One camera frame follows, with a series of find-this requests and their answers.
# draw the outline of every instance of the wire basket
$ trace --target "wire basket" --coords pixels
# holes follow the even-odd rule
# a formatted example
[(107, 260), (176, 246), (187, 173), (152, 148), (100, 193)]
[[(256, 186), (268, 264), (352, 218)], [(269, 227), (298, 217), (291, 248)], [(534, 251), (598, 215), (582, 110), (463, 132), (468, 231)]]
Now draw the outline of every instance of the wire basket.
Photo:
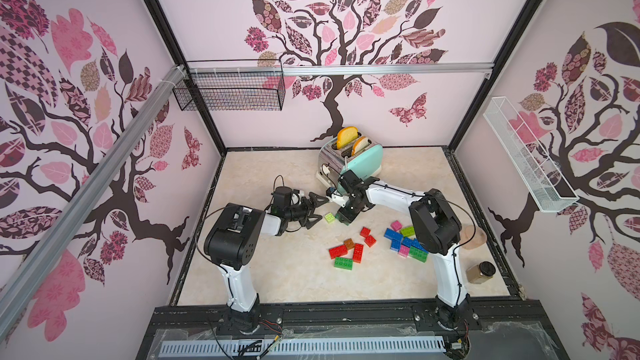
[(559, 212), (580, 199), (546, 147), (506, 97), (492, 98), (484, 118), (507, 150), (541, 212)]
[(279, 60), (272, 62), (277, 66), (192, 69), (191, 78), (173, 88), (175, 99), (181, 110), (282, 110), (282, 65)]

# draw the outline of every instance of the black wire basket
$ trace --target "black wire basket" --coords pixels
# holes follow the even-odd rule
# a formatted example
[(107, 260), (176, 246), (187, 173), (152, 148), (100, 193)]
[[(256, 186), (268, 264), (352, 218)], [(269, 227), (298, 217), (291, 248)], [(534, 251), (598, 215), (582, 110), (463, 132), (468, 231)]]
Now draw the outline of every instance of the black wire basket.
[[(249, 60), (207, 62), (218, 61), (227, 65)], [(266, 67), (192, 69), (191, 78), (180, 81), (173, 94), (181, 110), (282, 110), (285, 95), (282, 64), (270, 60)]]

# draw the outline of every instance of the butterfly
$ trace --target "butterfly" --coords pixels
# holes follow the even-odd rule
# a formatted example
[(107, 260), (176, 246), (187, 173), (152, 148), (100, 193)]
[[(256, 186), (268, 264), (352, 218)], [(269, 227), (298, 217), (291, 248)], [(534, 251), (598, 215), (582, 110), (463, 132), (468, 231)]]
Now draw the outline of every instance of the butterfly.
[(187, 156), (182, 159), (182, 169), (187, 169), (190, 166), (196, 166), (200, 164), (200, 159), (198, 157), (197, 152), (200, 151), (200, 146), (202, 145), (196, 138), (193, 137), (191, 132), (184, 127), (184, 139), (187, 141), (187, 146), (189, 147), (189, 152)]
[(409, 123), (413, 120), (412, 116), (416, 118), (427, 118), (427, 116), (425, 116), (425, 113), (427, 113), (427, 110), (424, 108), (425, 103), (427, 103), (427, 93), (418, 96), (418, 99), (413, 102), (411, 108), (396, 107), (389, 110), (389, 113), (400, 117), (400, 122), (404, 123), (405, 126), (409, 126)]

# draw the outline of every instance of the white grate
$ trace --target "white grate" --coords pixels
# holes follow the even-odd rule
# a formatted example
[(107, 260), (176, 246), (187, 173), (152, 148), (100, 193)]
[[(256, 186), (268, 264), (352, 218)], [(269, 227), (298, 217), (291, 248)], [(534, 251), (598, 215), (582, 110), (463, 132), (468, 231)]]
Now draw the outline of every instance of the white grate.
[[(258, 348), (247, 355), (262, 352), (273, 340), (262, 340)], [(238, 352), (254, 340), (220, 340), (220, 345), (230, 355)], [(428, 353), (444, 352), (441, 336), (399, 336), (379, 338), (295, 338), (284, 339), (269, 353), (280, 355), (306, 354), (380, 354), (380, 353)], [(159, 357), (224, 356), (215, 340), (165, 341)]]
[(509, 154), (541, 212), (559, 212), (578, 201), (578, 195), (546, 148), (506, 97), (492, 98), (484, 118)]

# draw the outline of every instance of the bread slice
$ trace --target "bread slice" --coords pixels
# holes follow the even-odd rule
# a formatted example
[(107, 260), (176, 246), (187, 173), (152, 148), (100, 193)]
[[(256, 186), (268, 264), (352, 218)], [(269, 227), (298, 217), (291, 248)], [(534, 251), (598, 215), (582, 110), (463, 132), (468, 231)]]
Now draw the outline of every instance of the bread slice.
[(338, 150), (347, 146), (350, 142), (358, 137), (358, 129), (354, 126), (348, 126), (338, 132), (338, 141), (335, 143)]
[(364, 150), (369, 145), (369, 138), (360, 137), (356, 140), (356, 143), (353, 144), (353, 148), (351, 149), (351, 156), (356, 156), (356, 153)]

